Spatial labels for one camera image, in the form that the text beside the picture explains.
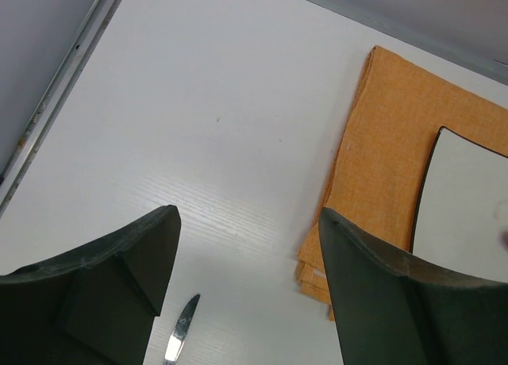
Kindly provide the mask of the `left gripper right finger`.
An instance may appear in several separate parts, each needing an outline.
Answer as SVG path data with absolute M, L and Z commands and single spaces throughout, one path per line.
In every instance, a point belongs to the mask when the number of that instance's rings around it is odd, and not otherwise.
M 318 230 L 344 363 L 506 363 L 504 282 L 429 263 L 329 208 Z

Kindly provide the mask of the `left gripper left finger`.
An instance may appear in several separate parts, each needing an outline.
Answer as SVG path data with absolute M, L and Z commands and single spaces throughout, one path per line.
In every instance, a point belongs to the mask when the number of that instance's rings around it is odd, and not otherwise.
M 181 218 L 161 206 L 1 278 L 4 364 L 141 364 L 161 314 Z

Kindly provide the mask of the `white square plate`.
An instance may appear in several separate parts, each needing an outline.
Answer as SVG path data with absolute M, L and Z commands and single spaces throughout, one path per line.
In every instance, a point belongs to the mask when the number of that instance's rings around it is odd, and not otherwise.
M 425 169 L 411 251 L 420 257 L 504 252 L 507 157 L 442 126 Z

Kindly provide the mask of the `orange cloth placemat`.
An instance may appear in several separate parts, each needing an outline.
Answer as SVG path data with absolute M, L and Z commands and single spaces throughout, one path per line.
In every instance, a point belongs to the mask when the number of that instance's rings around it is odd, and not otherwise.
M 425 166 L 442 126 L 496 152 L 507 151 L 505 108 L 374 47 L 321 204 L 408 249 Z

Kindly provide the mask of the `silver butter knife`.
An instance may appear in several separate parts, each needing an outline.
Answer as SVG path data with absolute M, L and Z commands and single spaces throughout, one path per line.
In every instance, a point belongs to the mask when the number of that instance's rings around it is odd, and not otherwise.
M 187 334 L 189 332 L 191 322 L 195 311 L 198 307 L 201 294 L 194 295 L 184 306 L 179 315 L 175 327 L 168 339 L 166 351 L 164 354 L 164 365 L 174 365 L 177 363 L 179 356 L 183 350 Z

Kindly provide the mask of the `aluminium frame rail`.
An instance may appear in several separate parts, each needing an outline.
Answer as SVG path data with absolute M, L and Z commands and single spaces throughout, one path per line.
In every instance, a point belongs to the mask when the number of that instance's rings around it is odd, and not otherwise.
M 468 45 L 452 42 L 436 31 L 425 31 L 419 24 L 374 10 L 360 0 L 304 0 L 372 28 L 449 62 L 484 75 L 496 82 L 507 82 L 506 60 L 476 52 Z M 34 108 L 15 149 L 1 172 L 1 208 L 6 209 L 43 144 L 63 104 L 95 50 L 122 0 L 93 0 L 79 25 L 70 48 L 52 75 Z

